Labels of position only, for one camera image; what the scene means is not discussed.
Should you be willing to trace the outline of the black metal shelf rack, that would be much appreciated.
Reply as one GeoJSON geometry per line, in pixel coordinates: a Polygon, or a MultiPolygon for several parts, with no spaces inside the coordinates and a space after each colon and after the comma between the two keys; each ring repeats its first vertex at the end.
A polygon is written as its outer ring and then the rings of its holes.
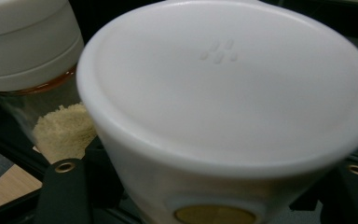
{"type": "MultiPolygon", "coordinates": [[[[99,28],[118,15],[159,0],[69,0],[82,35],[90,39],[99,28]]],[[[262,0],[309,16],[346,35],[358,47],[358,3],[344,0],[262,0]]],[[[27,175],[40,180],[48,162],[32,148],[30,140],[14,119],[0,108],[0,168],[11,161],[27,175]]],[[[358,150],[345,161],[358,162],[358,150]]],[[[92,224],[142,224],[129,196],[123,191],[100,141],[92,142],[84,160],[92,224]]],[[[0,192],[0,224],[34,224],[39,188],[29,182],[16,186],[19,176],[3,172],[6,182],[0,192]]],[[[269,224],[322,224],[321,185],[317,182],[269,224]]]]}

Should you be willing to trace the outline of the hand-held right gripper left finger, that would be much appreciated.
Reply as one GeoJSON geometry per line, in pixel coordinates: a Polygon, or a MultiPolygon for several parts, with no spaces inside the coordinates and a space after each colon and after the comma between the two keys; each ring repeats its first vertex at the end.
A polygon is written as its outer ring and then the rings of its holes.
{"type": "Polygon", "coordinates": [[[46,170],[34,224],[92,224],[82,160],[57,161],[46,170]]]}

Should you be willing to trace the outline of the glass jar with round white lid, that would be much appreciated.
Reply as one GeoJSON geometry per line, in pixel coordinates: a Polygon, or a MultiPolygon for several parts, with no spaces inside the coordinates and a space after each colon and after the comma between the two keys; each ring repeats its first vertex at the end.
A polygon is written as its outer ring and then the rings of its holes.
{"type": "Polygon", "coordinates": [[[83,48],[69,0],[0,0],[0,106],[51,163],[96,136],[76,87],[83,48]]]}

